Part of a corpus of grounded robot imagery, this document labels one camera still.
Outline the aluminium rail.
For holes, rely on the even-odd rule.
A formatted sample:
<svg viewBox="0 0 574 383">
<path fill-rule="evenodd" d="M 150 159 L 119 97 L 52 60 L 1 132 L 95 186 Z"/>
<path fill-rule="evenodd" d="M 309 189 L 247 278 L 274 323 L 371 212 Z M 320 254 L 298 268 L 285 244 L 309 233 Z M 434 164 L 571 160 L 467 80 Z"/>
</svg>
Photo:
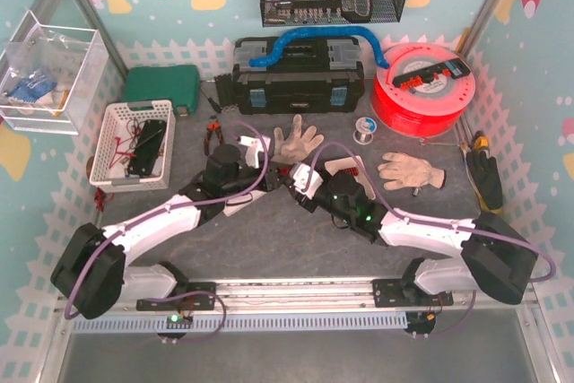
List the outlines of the aluminium rail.
<svg viewBox="0 0 574 383">
<path fill-rule="evenodd" d="M 461 310 L 468 307 L 473 298 L 470 291 L 448 291 L 435 297 L 424 298 L 418 294 L 409 299 L 397 279 L 371 277 L 192 280 L 186 288 L 191 292 L 206 290 L 217 294 L 232 313 Z M 159 303 L 151 301 L 151 297 L 150 293 L 130 288 L 115 300 L 109 296 L 96 300 L 81 316 L 91 319 L 121 311 L 166 314 L 183 308 L 221 309 L 217 300 L 209 299 L 207 294 L 196 296 L 193 305 L 189 299 Z"/>
</svg>

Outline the green plastic case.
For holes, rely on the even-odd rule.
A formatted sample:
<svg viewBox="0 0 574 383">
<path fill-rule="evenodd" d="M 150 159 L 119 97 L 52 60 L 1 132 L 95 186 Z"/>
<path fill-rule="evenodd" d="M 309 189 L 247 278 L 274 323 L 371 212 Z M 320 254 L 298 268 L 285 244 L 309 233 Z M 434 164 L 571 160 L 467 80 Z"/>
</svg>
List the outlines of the green plastic case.
<svg viewBox="0 0 574 383">
<path fill-rule="evenodd" d="M 195 65 L 139 66 L 129 71 L 121 101 L 169 100 L 177 115 L 195 114 L 200 84 Z"/>
</svg>

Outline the blue white gloves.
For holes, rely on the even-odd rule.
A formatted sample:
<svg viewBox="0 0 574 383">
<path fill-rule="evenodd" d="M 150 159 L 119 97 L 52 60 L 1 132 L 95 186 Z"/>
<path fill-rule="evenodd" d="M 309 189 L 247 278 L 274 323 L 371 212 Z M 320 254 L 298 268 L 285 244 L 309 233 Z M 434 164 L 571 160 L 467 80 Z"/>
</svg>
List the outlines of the blue white gloves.
<svg viewBox="0 0 574 383">
<path fill-rule="evenodd" d="M 57 82 L 47 74 L 35 73 L 22 78 L 8 92 L 8 97 L 21 102 L 38 103 L 40 100 L 51 99 L 51 92 L 57 87 Z"/>
</svg>

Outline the white perforated basket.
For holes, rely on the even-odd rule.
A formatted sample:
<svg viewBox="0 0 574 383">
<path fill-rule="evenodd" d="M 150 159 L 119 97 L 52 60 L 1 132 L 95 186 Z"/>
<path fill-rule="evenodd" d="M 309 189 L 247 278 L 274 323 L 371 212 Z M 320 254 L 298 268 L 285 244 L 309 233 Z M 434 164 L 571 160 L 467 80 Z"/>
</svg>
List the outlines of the white perforated basket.
<svg viewBox="0 0 574 383">
<path fill-rule="evenodd" d="M 149 177 L 130 176 L 127 165 L 147 119 L 165 120 L 167 129 Z M 90 183 L 106 193 L 165 189 L 170 182 L 175 115 L 169 100 L 117 102 L 107 106 L 91 166 Z"/>
</svg>

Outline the small red spring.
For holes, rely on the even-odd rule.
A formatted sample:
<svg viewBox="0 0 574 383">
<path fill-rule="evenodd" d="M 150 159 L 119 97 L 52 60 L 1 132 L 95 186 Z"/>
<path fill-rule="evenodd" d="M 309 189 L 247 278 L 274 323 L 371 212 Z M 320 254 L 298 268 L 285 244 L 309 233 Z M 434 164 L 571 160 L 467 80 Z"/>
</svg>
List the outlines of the small red spring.
<svg viewBox="0 0 574 383">
<path fill-rule="evenodd" d="M 357 177 L 359 175 L 359 169 L 357 167 L 343 168 L 339 169 L 337 173 L 347 173 L 353 177 Z"/>
</svg>

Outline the red filament spool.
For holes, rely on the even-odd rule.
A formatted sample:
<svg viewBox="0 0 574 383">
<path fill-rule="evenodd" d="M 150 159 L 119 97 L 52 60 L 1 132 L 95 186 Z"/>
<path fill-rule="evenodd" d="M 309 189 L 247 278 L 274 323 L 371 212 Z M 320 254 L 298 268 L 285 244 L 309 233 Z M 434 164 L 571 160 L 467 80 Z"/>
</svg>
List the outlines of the red filament spool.
<svg viewBox="0 0 574 383">
<path fill-rule="evenodd" d="M 447 132 L 474 96 L 472 72 L 457 80 L 441 75 L 433 83 L 408 90 L 396 88 L 392 80 L 400 74 L 451 58 L 466 61 L 448 48 L 426 42 L 395 45 L 385 56 L 389 68 L 377 69 L 370 96 L 371 106 L 380 121 L 407 136 L 433 137 Z"/>
</svg>

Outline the black battery holder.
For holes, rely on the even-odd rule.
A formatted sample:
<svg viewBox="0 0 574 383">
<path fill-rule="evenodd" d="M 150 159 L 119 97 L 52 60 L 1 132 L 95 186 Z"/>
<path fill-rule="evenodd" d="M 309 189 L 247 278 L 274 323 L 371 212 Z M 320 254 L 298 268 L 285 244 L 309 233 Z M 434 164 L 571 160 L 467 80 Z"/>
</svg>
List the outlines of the black battery holder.
<svg viewBox="0 0 574 383">
<path fill-rule="evenodd" d="M 145 178 L 152 174 L 166 129 L 167 122 L 165 120 L 147 119 L 143 123 L 143 128 L 133 150 L 134 155 L 127 165 L 127 173 L 130 176 Z"/>
</svg>

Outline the black rubber glove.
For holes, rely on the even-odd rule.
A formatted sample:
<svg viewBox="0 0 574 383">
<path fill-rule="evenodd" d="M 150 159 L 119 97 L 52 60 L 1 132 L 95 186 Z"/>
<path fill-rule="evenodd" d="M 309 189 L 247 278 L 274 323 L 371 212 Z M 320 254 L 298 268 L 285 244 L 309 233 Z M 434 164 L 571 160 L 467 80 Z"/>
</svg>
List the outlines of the black rubber glove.
<svg viewBox="0 0 574 383">
<path fill-rule="evenodd" d="M 465 157 L 467 173 L 484 211 L 499 213 L 503 193 L 497 161 L 485 151 L 472 150 Z"/>
</svg>

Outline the clear acrylic box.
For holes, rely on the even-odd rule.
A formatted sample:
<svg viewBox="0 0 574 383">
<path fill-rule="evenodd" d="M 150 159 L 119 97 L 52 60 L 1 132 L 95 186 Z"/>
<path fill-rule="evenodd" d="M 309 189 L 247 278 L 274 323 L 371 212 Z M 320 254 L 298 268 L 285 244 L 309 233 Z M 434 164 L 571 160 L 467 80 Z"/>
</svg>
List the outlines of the clear acrylic box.
<svg viewBox="0 0 574 383">
<path fill-rule="evenodd" d="M 2 55 L 1 119 L 18 132 L 78 135 L 109 60 L 100 32 L 31 11 L 20 29 Z"/>
</svg>

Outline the orange black pliers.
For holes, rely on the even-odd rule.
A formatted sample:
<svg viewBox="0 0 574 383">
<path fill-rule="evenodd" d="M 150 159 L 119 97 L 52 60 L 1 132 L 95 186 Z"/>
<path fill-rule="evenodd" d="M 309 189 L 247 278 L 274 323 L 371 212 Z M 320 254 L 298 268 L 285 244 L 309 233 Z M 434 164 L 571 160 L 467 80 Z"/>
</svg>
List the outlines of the orange black pliers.
<svg viewBox="0 0 574 383">
<path fill-rule="evenodd" d="M 210 155 L 210 142 L 212 136 L 216 135 L 219 145 L 225 144 L 221 124 L 216 116 L 210 116 L 204 135 L 204 155 Z"/>
</svg>

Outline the white peg board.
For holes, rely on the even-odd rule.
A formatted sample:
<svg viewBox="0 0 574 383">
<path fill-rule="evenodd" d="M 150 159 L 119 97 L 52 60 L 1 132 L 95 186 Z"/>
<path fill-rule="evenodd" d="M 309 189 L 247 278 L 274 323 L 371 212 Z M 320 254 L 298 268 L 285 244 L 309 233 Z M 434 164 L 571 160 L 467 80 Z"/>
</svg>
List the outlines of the white peg board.
<svg viewBox="0 0 574 383">
<path fill-rule="evenodd" d="M 260 197 L 262 197 L 264 195 L 265 195 L 265 192 L 263 192 L 263 191 L 252 190 L 251 192 L 249 192 L 243 196 L 229 199 L 225 203 L 223 213 L 225 214 L 226 217 L 230 217 L 233 214 L 240 211 L 241 209 L 243 209 L 244 207 L 252 204 L 257 199 L 259 199 Z"/>
</svg>

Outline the white spring tray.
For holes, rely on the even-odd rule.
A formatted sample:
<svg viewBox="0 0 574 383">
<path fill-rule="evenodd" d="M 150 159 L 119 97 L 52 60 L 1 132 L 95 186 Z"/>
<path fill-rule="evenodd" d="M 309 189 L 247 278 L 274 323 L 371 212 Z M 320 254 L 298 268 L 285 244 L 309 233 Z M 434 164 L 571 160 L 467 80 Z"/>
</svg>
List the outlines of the white spring tray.
<svg viewBox="0 0 574 383">
<path fill-rule="evenodd" d="M 326 161 L 325 169 L 332 176 L 334 176 L 334 174 L 336 174 L 339 171 L 345 171 L 347 173 L 350 173 L 355 179 L 355 181 L 363 186 L 367 198 L 374 200 L 376 198 L 374 188 L 369 183 L 367 177 L 359 168 L 359 166 L 363 165 L 362 158 L 360 156 L 357 156 L 357 160 L 359 161 L 359 163 L 357 163 L 353 157 Z"/>
</svg>

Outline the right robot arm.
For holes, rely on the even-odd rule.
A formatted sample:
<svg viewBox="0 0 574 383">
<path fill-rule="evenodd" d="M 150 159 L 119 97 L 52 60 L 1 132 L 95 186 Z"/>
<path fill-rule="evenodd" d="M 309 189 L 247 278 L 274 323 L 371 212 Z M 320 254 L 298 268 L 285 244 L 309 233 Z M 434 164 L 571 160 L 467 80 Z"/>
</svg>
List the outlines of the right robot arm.
<svg viewBox="0 0 574 383">
<path fill-rule="evenodd" d="M 372 244 L 440 254 L 440 260 L 411 262 L 404 274 L 410 289 L 429 295 L 480 291 L 508 305 L 523 300 L 537 254 L 497 214 L 449 220 L 387 209 L 368 198 L 352 174 L 319 174 L 305 163 L 291 169 L 288 185 L 300 206 L 309 212 L 325 210 Z"/>
</svg>

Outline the white knit glove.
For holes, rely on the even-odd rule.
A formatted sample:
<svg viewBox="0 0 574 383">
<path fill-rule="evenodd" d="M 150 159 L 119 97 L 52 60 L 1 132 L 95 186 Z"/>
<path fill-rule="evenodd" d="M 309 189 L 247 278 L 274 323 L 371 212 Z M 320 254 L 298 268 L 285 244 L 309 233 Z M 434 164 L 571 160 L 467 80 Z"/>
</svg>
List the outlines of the white knit glove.
<svg viewBox="0 0 574 383">
<path fill-rule="evenodd" d="M 306 159 L 324 141 L 325 137 L 317 132 L 316 126 L 302 130 L 302 115 L 297 114 L 291 123 L 291 132 L 284 137 L 280 127 L 274 129 L 273 162 L 292 165 Z"/>
<path fill-rule="evenodd" d="M 402 188 L 432 186 L 441 189 L 446 183 L 446 172 L 434 168 L 427 160 L 401 152 L 386 152 L 378 165 L 378 175 L 385 180 L 387 191 Z"/>
</svg>

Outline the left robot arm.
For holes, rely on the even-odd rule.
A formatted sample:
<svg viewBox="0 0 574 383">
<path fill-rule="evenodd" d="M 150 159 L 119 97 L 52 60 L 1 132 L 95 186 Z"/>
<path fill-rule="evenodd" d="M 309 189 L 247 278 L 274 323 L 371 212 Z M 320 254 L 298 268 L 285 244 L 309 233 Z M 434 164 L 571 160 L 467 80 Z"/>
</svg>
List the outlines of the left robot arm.
<svg viewBox="0 0 574 383">
<path fill-rule="evenodd" d="M 278 161 L 252 167 L 236 146 L 221 144 L 204 169 L 164 204 L 104 228 L 91 222 L 81 225 L 50 276 L 68 300 L 66 313 L 93 319 L 121 300 L 182 293 L 186 279 L 173 265 L 136 266 L 135 260 L 164 241 L 206 224 L 226 208 L 239 209 L 256 193 L 277 189 L 289 168 Z"/>
</svg>

